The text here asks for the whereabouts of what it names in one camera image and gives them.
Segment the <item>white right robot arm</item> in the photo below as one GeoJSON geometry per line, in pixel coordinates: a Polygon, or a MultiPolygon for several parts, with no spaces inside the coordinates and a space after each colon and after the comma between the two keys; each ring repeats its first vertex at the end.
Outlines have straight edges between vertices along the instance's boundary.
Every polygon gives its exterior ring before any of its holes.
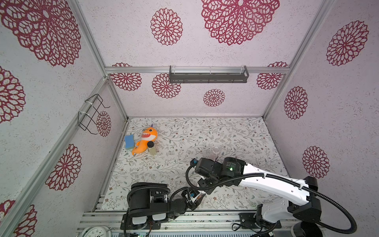
{"type": "Polygon", "coordinates": [[[227,157],[222,163],[211,159],[192,159],[190,167],[201,176],[198,190],[211,194],[217,187],[242,186],[260,189],[280,197],[278,201],[257,206],[255,222],[268,227],[282,219],[295,218],[316,223],[322,209],[314,194],[318,190],[317,179],[292,179],[257,168],[243,160],[227,157]]]}

